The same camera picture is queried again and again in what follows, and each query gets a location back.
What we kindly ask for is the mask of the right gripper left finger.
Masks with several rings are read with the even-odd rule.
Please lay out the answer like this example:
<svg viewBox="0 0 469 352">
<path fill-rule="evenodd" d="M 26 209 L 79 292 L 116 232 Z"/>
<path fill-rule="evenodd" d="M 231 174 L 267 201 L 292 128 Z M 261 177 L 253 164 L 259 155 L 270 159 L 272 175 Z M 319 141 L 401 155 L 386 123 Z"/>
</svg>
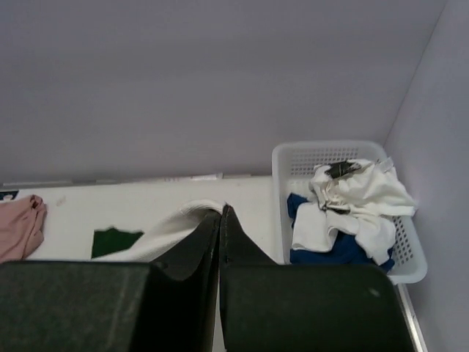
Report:
<svg viewBox="0 0 469 352">
<path fill-rule="evenodd" d="M 150 263 L 3 263 L 1 349 L 211 351 L 220 222 Z"/>
</svg>

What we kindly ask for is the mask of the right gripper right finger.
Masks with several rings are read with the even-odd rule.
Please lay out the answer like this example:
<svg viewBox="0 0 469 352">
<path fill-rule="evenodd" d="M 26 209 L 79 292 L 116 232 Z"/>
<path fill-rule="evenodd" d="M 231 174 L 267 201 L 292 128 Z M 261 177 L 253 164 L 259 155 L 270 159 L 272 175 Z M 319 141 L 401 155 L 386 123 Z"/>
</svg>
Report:
<svg viewBox="0 0 469 352">
<path fill-rule="evenodd" d="M 413 351 L 390 279 L 371 265 L 280 265 L 223 209 L 219 309 L 228 351 Z"/>
</svg>

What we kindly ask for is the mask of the white and green t shirt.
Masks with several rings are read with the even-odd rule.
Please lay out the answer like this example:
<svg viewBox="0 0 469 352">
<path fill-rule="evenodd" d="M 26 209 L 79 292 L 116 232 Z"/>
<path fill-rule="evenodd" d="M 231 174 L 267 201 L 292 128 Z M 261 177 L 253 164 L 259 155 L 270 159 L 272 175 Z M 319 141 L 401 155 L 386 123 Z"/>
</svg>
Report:
<svg viewBox="0 0 469 352">
<path fill-rule="evenodd" d="M 223 213 L 225 204 L 210 199 L 193 200 L 160 220 L 147 232 L 116 227 L 95 230 L 91 259 L 101 262 L 148 263 L 189 236 L 207 215 Z"/>
</svg>

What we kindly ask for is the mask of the blue t shirt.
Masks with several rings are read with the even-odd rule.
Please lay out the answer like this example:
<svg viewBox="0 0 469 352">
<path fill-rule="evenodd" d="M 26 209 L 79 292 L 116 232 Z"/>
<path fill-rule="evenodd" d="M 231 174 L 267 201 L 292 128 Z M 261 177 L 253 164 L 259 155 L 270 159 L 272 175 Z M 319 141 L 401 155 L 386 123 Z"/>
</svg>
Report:
<svg viewBox="0 0 469 352">
<path fill-rule="evenodd" d="M 299 194 L 287 197 L 292 221 L 291 264 L 370 264 L 388 273 L 396 242 L 394 223 L 380 216 L 351 216 L 323 211 Z"/>
</svg>

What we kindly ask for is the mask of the plain white t shirt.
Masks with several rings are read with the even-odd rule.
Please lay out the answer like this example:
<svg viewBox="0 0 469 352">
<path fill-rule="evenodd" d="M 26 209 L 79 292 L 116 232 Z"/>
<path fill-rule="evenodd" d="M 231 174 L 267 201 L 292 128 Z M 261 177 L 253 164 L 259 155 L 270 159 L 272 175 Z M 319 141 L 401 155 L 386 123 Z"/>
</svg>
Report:
<svg viewBox="0 0 469 352">
<path fill-rule="evenodd" d="M 391 159 L 349 159 L 313 168 L 309 202 L 351 216 L 413 216 L 417 206 L 399 181 Z"/>
</svg>

